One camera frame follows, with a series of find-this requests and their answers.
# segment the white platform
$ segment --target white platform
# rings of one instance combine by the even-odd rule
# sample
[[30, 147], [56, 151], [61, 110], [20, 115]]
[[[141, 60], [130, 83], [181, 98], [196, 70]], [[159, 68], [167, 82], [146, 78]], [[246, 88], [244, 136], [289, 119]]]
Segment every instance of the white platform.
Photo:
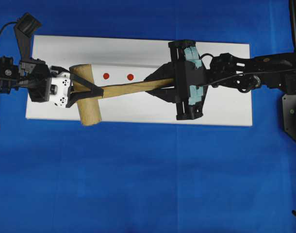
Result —
[[[92, 64], [95, 84], [98, 86], [140, 82], [160, 65], [170, 61], [168, 41], [109, 39], [91, 37], [41, 36], [33, 41], [33, 58], [49, 66], [69, 68], [77, 64]], [[229, 52], [249, 58], [248, 44], [197, 42], [200, 54], [215, 56]], [[209, 68], [210, 57], [204, 59]], [[105, 80], [104, 73], [110, 78]], [[129, 81], [127, 74], [134, 74]], [[176, 106], [147, 93], [136, 93], [99, 100], [103, 121], [153, 122], [175, 124], [252, 125], [251, 93], [242, 94], [230, 88], [211, 88], [205, 100], [202, 118], [176, 121]], [[69, 109], [53, 103], [35, 103], [28, 97], [26, 118], [79, 120], [77, 105]]]

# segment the black metal plate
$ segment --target black metal plate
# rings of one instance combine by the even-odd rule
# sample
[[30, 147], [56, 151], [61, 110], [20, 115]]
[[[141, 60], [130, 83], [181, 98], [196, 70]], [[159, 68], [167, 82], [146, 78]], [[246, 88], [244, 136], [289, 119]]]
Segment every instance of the black metal plate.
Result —
[[296, 129], [294, 127], [294, 113], [296, 109], [296, 95], [283, 95], [284, 130], [296, 141]]

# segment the blue background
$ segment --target blue background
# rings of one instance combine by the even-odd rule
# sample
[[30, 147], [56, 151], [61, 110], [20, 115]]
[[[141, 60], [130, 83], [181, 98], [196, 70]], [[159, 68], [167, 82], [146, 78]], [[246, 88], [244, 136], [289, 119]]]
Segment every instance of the blue background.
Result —
[[[42, 35], [293, 51], [287, 0], [3, 0], [0, 28], [25, 12]], [[19, 61], [11, 27], [1, 55]], [[83, 127], [26, 120], [26, 90], [0, 95], [0, 233], [296, 233], [296, 143], [282, 131], [281, 96], [253, 91], [252, 127]]]

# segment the wooden handle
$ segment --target wooden handle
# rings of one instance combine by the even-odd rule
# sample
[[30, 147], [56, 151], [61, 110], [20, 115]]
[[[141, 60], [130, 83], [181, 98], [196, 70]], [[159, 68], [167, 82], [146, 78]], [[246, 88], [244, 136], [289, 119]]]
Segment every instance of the wooden handle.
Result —
[[[92, 66], [77, 65], [69, 68], [70, 72], [94, 83]], [[77, 101], [81, 123], [83, 125], [94, 125], [101, 122], [98, 99], [110, 98], [126, 94], [132, 94], [142, 91], [151, 91], [172, 84], [173, 79], [161, 79], [156, 81], [143, 81], [137, 83], [128, 83], [120, 85], [102, 86], [104, 90], [103, 96], [87, 98]], [[74, 90], [76, 92], [88, 91], [89, 89], [79, 83], [74, 82]]]
[[[91, 65], [77, 65], [70, 67], [69, 70], [71, 73], [94, 83]], [[87, 89], [86, 87], [74, 82], [74, 90], [86, 91]], [[82, 125], [95, 125], [101, 122], [99, 101], [97, 97], [78, 100], [77, 105]]]

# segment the red dot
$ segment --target red dot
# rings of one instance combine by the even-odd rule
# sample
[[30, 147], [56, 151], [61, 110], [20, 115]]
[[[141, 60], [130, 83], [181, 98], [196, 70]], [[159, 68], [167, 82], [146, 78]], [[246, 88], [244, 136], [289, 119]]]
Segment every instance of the red dot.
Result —
[[128, 74], [128, 80], [132, 81], [134, 79], [134, 75]]
[[104, 79], [109, 79], [109, 73], [104, 73], [104, 74], [103, 74], [103, 78], [104, 78]]

